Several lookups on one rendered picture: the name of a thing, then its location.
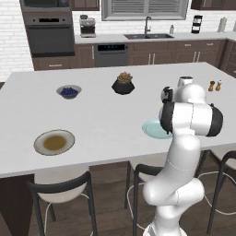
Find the built-in steel oven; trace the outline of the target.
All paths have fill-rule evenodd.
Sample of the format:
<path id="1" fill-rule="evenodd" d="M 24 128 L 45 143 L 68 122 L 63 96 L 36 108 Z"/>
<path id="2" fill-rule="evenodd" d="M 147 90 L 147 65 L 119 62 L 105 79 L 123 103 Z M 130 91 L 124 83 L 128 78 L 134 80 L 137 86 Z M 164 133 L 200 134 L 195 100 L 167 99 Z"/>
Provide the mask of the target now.
<path id="1" fill-rule="evenodd" d="M 24 17 L 33 57 L 74 56 L 74 30 L 69 15 Z"/>

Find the steel microwave oven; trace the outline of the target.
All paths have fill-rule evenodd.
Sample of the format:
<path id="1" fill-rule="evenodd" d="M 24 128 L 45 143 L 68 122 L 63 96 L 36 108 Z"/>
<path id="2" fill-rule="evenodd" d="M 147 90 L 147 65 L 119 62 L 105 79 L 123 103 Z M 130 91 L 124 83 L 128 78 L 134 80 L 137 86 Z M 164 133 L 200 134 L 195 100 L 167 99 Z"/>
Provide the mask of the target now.
<path id="1" fill-rule="evenodd" d="M 19 0 L 24 12 L 67 12 L 69 0 Z"/>

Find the grey bowl with blue inside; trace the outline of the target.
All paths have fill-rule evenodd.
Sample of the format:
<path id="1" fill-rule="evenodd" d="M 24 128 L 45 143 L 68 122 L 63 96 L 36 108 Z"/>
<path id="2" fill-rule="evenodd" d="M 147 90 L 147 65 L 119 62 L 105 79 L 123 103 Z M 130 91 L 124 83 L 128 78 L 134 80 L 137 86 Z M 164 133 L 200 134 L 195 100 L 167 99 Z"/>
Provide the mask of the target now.
<path id="1" fill-rule="evenodd" d="M 56 90 L 59 95 L 67 100 L 74 99 L 81 91 L 82 88 L 76 85 L 64 85 Z"/>

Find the black stool with white seat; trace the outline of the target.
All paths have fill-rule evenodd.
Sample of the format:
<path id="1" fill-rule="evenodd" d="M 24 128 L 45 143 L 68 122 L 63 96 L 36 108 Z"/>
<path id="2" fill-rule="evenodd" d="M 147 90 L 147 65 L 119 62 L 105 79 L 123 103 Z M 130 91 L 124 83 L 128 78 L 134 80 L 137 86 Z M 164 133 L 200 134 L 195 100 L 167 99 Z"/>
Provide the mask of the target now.
<path id="1" fill-rule="evenodd" d="M 137 203 L 138 203 L 138 185 L 156 176 L 165 165 L 167 158 L 166 153 L 151 154 L 148 156 L 139 156 L 136 159 L 130 159 L 127 162 L 126 187 L 124 208 L 130 209 L 133 220 L 133 236 L 137 234 Z M 130 205 L 128 194 L 130 190 L 134 190 L 134 203 Z"/>
<path id="2" fill-rule="evenodd" d="M 70 202 L 87 191 L 88 212 L 91 216 L 92 232 L 90 236 L 98 236 L 89 167 L 36 173 L 34 182 L 27 181 L 32 194 L 40 236 L 46 236 L 47 216 L 51 214 L 55 222 L 53 204 Z"/>
<path id="3" fill-rule="evenodd" d="M 206 233 L 210 234 L 215 217 L 215 212 L 223 214 L 223 212 L 217 210 L 218 196 L 223 184 L 225 183 L 226 179 L 229 179 L 236 186 L 236 149 L 233 150 L 229 147 L 213 147 L 209 150 L 204 150 L 200 156 L 199 164 L 195 171 L 195 177 L 200 178 L 204 175 L 208 175 L 208 172 L 200 172 L 208 154 L 212 155 L 213 160 L 218 165 L 218 178 L 214 191 L 213 201 L 209 202 L 206 197 L 206 201 L 211 206 L 209 221 L 206 230 Z"/>

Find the white paper towel roll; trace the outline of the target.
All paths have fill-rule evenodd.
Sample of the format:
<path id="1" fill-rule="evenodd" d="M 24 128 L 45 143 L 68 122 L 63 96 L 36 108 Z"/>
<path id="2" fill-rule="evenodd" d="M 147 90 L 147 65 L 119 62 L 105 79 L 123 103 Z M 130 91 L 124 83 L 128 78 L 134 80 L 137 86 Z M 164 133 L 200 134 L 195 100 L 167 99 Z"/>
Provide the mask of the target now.
<path id="1" fill-rule="evenodd" d="M 223 33 L 225 28 L 226 28 L 226 24 L 227 24 L 227 19 L 226 18 L 222 18 L 219 22 L 218 25 L 218 33 Z"/>

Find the potted succulent in black pot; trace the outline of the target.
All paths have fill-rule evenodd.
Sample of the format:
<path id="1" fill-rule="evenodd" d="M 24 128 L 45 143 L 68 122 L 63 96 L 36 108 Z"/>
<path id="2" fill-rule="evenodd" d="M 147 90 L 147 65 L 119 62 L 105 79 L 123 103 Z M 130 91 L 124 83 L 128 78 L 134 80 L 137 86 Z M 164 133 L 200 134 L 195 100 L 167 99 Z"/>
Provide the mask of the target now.
<path id="1" fill-rule="evenodd" d="M 113 83 L 112 89 L 120 95 L 130 94 L 135 89 L 132 78 L 129 73 L 121 73 Z"/>

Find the window with grey blinds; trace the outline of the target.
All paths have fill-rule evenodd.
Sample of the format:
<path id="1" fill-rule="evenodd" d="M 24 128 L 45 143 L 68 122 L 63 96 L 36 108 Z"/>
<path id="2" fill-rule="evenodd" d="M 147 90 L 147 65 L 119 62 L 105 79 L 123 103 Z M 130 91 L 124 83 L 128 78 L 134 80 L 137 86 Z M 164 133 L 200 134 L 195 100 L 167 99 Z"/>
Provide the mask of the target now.
<path id="1" fill-rule="evenodd" d="M 189 0 L 101 0 L 101 20 L 184 20 L 188 4 Z"/>

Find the steel dishwasher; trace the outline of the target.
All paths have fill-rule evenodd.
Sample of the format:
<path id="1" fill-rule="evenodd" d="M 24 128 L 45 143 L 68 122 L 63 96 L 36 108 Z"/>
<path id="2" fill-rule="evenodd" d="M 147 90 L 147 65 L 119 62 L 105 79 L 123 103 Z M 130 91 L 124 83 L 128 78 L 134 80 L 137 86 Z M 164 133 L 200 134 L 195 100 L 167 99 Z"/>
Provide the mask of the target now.
<path id="1" fill-rule="evenodd" d="M 125 43 L 103 43 L 95 45 L 95 66 L 111 67 L 127 65 L 128 46 Z"/>

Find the brown base cupboard run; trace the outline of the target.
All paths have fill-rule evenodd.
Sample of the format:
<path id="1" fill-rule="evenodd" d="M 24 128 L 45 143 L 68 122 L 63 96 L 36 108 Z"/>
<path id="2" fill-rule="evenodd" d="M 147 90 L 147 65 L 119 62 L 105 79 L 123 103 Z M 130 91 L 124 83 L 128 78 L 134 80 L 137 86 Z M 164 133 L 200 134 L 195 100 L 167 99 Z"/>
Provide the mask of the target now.
<path id="1" fill-rule="evenodd" d="M 236 78 L 236 41 L 228 39 L 193 41 L 125 42 L 127 65 L 164 65 L 206 62 Z M 74 56 L 33 58 L 35 70 L 91 68 L 95 45 L 76 44 Z"/>

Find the teal plate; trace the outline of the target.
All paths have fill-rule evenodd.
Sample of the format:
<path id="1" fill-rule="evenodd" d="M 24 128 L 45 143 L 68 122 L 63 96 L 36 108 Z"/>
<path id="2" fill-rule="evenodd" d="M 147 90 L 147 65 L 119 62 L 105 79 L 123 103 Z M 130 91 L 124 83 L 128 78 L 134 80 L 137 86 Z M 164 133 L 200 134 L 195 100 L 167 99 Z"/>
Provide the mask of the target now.
<path id="1" fill-rule="evenodd" d="M 142 125 L 143 132 L 153 138 L 168 139 L 172 138 L 172 133 L 167 133 L 161 126 L 158 119 L 149 119 Z"/>

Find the black and white rack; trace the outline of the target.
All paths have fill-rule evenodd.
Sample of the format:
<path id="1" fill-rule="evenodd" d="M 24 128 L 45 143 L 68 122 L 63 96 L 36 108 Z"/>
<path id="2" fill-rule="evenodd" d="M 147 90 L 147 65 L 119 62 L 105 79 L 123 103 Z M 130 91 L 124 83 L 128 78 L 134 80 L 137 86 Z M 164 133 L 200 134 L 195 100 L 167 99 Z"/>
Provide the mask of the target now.
<path id="1" fill-rule="evenodd" d="M 202 24 L 202 16 L 200 15 L 195 15 L 193 19 L 193 25 L 192 25 L 192 30 L 191 32 L 193 34 L 198 34 L 200 32 L 201 24 Z"/>

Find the grey plate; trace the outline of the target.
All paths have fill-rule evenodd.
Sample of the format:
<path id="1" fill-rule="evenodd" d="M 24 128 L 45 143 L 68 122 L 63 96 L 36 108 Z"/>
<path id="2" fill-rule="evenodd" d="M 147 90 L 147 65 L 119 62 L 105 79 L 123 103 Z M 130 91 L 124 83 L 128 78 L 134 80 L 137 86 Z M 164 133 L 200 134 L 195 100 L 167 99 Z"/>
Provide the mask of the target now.
<path id="1" fill-rule="evenodd" d="M 58 150 L 52 151 L 48 150 L 43 146 L 44 140 L 49 136 L 63 136 L 66 139 L 66 145 Z M 52 130 L 45 132 L 38 136 L 34 142 L 34 149 L 36 152 L 44 156 L 55 156 L 66 152 L 70 149 L 76 142 L 76 139 L 72 133 L 66 130 Z"/>

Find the silver coffee machine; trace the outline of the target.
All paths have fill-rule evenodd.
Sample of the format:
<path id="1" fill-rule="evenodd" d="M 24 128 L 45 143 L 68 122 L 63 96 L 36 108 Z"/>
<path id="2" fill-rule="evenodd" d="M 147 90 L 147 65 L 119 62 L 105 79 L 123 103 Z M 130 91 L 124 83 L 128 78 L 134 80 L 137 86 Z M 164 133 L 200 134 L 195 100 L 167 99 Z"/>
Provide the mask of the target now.
<path id="1" fill-rule="evenodd" d="M 80 36 L 82 38 L 95 38 L 95 24 L 94 18 L 89 18 L 87 15 L 81 15 L 79 19 L 80 24 Z"/>

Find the brown wall cupboard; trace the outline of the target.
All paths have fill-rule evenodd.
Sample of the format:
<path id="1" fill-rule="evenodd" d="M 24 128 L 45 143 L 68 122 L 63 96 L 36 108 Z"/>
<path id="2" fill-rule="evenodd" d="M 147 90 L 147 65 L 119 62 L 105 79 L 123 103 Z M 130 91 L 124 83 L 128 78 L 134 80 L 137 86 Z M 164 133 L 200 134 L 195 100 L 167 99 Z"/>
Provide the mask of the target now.
<path id="1" fill-rule="evenodd" d="M 194 10 L 236 10 L 236 0 L 192 0 Z"/>
<path id="2" fill-rule="evenodd" d="M 75 11 L 99 11 L 100 0 L 71 0 L 71 9 Z"/>

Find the dark sink basin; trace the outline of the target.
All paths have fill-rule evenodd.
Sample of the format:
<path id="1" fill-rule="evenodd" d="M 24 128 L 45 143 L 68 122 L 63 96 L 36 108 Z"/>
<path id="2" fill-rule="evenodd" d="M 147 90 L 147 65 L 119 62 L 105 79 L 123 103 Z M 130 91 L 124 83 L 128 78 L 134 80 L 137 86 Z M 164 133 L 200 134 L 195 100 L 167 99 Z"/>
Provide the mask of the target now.
<path id="1" fill-rule="evenodd" d="M 124 35 L 128 40 L 137 40 L 137 39 L 172 39 L 173 36 L 166 33 L 159 34 L 125 34 Z"/>

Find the dark sink tap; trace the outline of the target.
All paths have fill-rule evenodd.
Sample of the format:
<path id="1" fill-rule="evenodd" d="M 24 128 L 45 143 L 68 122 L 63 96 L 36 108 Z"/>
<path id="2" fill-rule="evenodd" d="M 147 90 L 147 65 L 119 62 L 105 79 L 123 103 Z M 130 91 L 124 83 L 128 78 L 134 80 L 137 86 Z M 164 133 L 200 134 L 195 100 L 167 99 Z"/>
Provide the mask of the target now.
<path id="1" fill-rule="evenodd" d="M 146 17 L 146 23 L 145 23 L 145 31 L 144 34 L 147 35 L 148 32 L 150 32 L 150 28 L 148 27 L 148 22 L 151 20 L 151 17 Z"/>

